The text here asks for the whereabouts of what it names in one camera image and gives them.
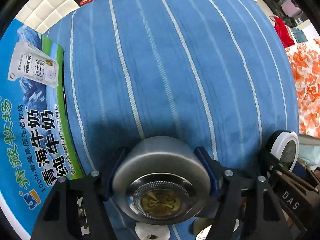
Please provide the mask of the white rounded perfume bottle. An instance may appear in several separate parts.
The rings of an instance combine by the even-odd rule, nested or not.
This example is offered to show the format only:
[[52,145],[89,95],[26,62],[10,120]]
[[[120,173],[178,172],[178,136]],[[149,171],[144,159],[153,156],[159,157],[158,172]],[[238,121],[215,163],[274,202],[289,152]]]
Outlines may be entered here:
[[135,232],[141,240],[169,240],[171,236],[168,226],[151,225],[142,222],[136,223]]

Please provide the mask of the red cloth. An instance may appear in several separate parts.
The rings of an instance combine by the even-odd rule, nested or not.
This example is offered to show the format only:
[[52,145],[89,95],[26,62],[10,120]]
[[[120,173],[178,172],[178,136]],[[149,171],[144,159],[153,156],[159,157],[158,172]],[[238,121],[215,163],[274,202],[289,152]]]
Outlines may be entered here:
[[290,36],[290,33],[287,29],[286,24],[283,22],[283,20],[277,16],[273,17],[274,21],[274,28],[284,46],[284,48],[290,47],[294,45],[294,41]]

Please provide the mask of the blue milk carton box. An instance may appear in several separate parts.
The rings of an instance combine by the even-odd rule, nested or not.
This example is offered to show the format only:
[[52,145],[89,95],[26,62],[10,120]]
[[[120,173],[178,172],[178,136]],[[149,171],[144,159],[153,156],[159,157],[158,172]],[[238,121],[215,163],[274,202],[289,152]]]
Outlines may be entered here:
[[18,20],[1,38],[1,219],[29,239],[51,188],[83,175],[71,139],[63,48]]

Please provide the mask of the silver round tin gold emblem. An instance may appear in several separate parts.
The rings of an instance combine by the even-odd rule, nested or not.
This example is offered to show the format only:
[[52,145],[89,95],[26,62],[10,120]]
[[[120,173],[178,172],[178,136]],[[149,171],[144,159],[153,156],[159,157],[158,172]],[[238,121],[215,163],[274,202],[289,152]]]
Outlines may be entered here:
[[139,142],[117,168],[113,200],[146,224],[171,225],[196,216],[206,205],[210,178],[193,150],[172,137]]

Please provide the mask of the pink small box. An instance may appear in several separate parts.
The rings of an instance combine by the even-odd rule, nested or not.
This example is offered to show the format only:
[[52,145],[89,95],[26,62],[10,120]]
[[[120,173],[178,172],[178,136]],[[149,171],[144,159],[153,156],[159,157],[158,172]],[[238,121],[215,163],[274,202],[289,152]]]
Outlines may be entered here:
[[302,11],[299,5],[294,0],[286,0],[281,5],[281,8],[283,12],[289,17],[299,15]]

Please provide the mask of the orange white floral cloth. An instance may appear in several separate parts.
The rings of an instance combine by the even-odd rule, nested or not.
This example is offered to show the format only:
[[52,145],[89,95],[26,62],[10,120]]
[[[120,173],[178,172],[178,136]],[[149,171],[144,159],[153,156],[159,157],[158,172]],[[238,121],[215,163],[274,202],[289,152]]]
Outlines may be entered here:
[[319,138],[319,39],[285,49],[298,100],[299,132]]

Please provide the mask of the blue striped tablecloth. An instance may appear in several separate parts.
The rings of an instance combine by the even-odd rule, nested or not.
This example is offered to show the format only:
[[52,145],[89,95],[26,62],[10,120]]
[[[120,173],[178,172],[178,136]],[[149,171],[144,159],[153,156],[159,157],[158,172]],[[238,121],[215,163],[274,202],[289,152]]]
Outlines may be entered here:
[[285,49],[253,0],[94,0],[46,35],[64,50],[85,173],[106,172],[119,147],[169,136],[255,174],[269,137],[299,130]]

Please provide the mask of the left white padded chair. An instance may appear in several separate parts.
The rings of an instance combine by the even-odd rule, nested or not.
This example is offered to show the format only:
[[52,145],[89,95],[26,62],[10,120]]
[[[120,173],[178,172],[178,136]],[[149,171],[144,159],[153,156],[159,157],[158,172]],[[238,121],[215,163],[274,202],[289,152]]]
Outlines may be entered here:
[[78,8],[75,0],[29,0],[15,19],[43,34]]

